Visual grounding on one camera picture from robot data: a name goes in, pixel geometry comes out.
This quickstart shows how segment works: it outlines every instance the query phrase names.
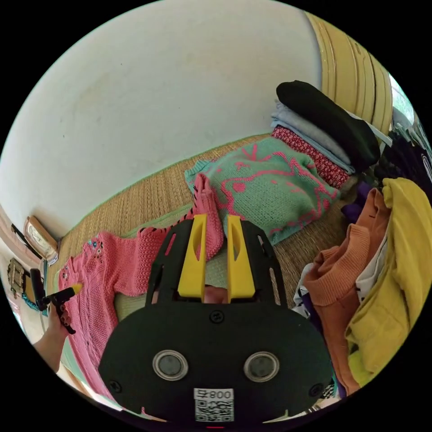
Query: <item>yellow jacket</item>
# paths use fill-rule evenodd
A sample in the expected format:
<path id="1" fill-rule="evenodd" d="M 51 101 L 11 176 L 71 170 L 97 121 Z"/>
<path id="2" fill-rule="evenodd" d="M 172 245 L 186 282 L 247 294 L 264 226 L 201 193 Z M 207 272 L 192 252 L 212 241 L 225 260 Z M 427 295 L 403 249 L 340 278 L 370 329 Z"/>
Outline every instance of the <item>yellow jacket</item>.
<path id="1" fill-rule="evenodd" d="M 412 181 L 384 179 L 391 209 L 387 254 L 376 284 L 345 333 L 348 364 L 362 387 L 401 347 L 420 315 L 432 284 L 432 208 Z"/>

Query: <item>orange sweater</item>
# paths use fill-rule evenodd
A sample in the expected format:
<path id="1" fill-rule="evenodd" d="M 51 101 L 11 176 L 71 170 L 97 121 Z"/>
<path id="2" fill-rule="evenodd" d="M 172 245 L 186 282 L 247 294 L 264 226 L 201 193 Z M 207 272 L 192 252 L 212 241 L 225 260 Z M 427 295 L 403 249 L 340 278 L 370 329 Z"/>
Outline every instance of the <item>orange sweater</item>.
<path id="1" fill-rule="evenodd" d="M 359 389 L 348 366 L 345 339 L 345 329 L 360 305 L 355 280 L 381 244 L 389 217 L 383 196 L 372 189 L 357 223 L 348 227 L 346 239 L 320 252 L 303 281 L 321 319 L 336 376 L 348 395 Z"/>

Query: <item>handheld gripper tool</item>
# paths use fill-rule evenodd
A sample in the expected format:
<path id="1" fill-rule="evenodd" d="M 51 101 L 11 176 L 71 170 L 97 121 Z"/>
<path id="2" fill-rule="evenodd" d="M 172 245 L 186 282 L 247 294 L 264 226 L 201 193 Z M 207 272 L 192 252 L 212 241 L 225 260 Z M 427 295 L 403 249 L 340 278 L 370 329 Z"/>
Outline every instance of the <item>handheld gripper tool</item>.
<path id="1" fill-rule="evenodd" d="M 35 293 L 36 306 L 40 311 L 44 311 L 50 303 L 53 304 L 57 311 L 59 318 L 62 316 L 63 312 L 61 310 L 61 305 L 70 300 L 74 295 L 78 294 L 82 288 L 81 284 L 75 284 L 69 288 L 63 289 L 59 292 L 51 294 L 49 296 L 45 295 L 44 285 L 41 280 L 41 272 L 38 269 L 30 269 L 31 284 L 33 286 L 33 292 Z M 70 334 L 75 334 L 75 330 L 70 325 L 65 325 L 61 320 L 60 322 Z"/>

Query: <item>tatami mat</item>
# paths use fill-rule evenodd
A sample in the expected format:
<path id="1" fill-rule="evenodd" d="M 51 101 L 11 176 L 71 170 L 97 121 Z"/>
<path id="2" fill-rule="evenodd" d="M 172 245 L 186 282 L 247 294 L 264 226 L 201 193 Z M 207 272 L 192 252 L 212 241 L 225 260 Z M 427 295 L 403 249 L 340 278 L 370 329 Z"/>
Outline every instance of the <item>tatami mat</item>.
<path id="1" fill-rule="evenodd" d="M 266 136 L 242 139 L 179 162 L 142 179 L 99 206 L 62 239 L 58 261 L 48 269 L 48 293 L 52 291 L 56 272 L 70 256 L 78 255 L 82 245 L 98 232 L 109 231 L 116 235 L 124 235 L 147 221 L 191 203 L 184 171 L 191 168 L 197 160 L 219 157 Z M 345 203 L 343 200 L 337 202 L 320 220 L 276 245 L 275 250 L 282 267 L 289 299 L 293 298 L 303 267 L 313 261 L 320 250 L 340 244 L 345 238 L 347 224 L 340 212 L 341 206 Z"/>

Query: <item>green mat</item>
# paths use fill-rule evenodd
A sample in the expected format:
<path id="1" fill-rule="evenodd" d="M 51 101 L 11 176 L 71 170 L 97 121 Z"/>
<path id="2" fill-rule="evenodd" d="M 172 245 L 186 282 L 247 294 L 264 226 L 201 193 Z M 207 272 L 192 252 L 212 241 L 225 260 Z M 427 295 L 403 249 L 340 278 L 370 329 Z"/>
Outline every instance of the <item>green mat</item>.
<path id="1" fill-rule="evenodd" d="M 123 235 L 124 238 L 133 238 L 136 236 L 138 230 L 144 227 L 152 226 L 155 228 L 163 228 L 165 226 L 172 225 L 176 223 L 183 215 L 185 215 L 190 209 L 190 204 L 183 206 L 171 213 L 168 213 L 158 219 L 151 220 L 146 222 L 137 228 L 133 229 L 129 233 Z M 59 270 L 54 277 L 54 290 L 53 292 L 57 292 L 59 289 L 58 280 L 59 280 Z M 227 287 L 227 249 L 226 242 L 221 249 L 221 251 L 206 265 L 206 284 L 213 285 L 215 287 Z M 141 307 L 145 306 L 146 294 L 137 297 L 128 297 L 123 294 L 117 294 L 114 299 L 114 306 L 117 312 L 118 320 L 121 321 L 125 319 L 128 315 Z M 68 340 L 63 347 L 62 364 L 68 368 L 73 375 L 75 375 L 79 380 L 88 385 L 88 382 L 84 378 L 84 375 L 81 369 L 78 367 L 78 364 L 75 360 L 75 356 L 72 352 L 72 348 Z"/>

